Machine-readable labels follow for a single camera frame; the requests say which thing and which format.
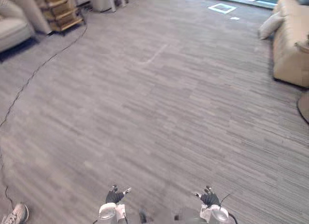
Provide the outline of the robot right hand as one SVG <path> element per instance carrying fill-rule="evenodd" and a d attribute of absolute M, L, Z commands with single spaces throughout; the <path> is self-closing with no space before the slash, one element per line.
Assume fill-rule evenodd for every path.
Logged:
<path fill-rule="evenodd" d="M 206 205 L 207 207 L 211 207 L 212 205 L 220 206 L 220 201 L 218 196 L 214 193 L 213 189 L 210 186 L 206 186 L 204 189 L 204 194 L 194 193 L 194 196 L 200 198 L 200 200 Z"/>

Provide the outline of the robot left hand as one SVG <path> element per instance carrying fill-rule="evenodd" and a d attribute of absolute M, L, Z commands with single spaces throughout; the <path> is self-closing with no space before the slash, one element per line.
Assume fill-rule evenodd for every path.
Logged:
<path fill-rule="evenodd" d="M 108 191 L 108 194 L 105 199 L 105 203 L 114 203 L 117 204 L 120 202 L 127 194 L 131 193 L 132 188 L 127 188 L 124 191 L 118 192 L 118 187 L 117 185 L 113 185 L 111 190 Z"/>

